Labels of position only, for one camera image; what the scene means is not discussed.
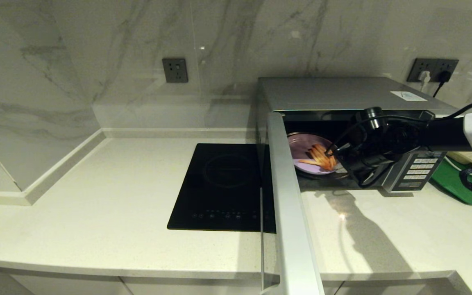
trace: white countertop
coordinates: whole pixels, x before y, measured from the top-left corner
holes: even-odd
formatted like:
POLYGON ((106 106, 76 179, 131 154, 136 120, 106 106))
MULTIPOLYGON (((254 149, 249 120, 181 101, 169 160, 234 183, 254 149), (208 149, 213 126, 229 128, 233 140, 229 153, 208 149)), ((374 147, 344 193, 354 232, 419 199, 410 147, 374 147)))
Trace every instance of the white countertop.
MULTIPOLYGON (((259 233, 168 230, 198 142, 108 138, 33 206, 0 205, 0 267, 114 276, 257 278, 259 233)), ((472 206, 427 185, 414 197, 303 192, 322 278, 441 277, 472 289, 472 206)))

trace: microwave label sticker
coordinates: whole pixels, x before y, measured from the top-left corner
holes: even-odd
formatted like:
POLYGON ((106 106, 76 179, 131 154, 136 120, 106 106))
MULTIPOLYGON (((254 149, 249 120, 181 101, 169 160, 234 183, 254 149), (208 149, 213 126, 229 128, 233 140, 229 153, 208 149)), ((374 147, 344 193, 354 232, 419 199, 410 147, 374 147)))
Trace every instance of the microwave label sticker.
POLYGON ((427 99, 421 98, 418 95, 408 91, 391 91, 391 93, 406 101, 427 101, 427 99))

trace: power socket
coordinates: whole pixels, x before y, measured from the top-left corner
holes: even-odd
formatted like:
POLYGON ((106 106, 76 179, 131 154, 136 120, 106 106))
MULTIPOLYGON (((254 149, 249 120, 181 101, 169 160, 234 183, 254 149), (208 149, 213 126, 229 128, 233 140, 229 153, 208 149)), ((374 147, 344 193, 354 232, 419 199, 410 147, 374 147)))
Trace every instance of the power socket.
POLYGON ((407 82, 420 82, 418 77, 422 71, 430 72, 431 80, 429 82, 440 82, 440 73, 448 71, 453 75, 457 64, 457 59, 417 58, 409 72, 407 82))
POLYGON ((189 82, 185 58, 163 58, 163 70, 167 83, 189 82))

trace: purple plate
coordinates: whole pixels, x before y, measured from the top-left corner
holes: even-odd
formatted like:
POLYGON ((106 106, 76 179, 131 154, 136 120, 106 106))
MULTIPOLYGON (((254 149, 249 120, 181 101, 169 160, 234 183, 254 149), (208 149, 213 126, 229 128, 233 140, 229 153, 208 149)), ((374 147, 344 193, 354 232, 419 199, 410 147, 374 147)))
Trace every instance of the purple plate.
POLYGON ((313 145, 321 144, 324 148, 327 148, 332 144, 332 142, 329 140, 326 140, 321 136, 302 132, 291 133, 287 136, 287 139, 289 140, 290 154, 293 157, 293 162, 296 169, 313 175, 325 175, 336 171, 336 169, 328 171, 322 169, 320 166, 300 163, 301 159, 311 159, 309 149, 312 149, 313 145))

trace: induction cooktop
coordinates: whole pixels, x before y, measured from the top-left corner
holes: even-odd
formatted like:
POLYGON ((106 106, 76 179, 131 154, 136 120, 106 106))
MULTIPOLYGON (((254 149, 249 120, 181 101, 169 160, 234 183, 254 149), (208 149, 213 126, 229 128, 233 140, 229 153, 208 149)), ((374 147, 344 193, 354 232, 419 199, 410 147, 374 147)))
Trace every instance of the induction cooktop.
POLYGON ((167 228, 261 231, 263 207, 264 231, 275 233, 270 163, 264 166, 262 176, 255 144, 197 144, 167 228))

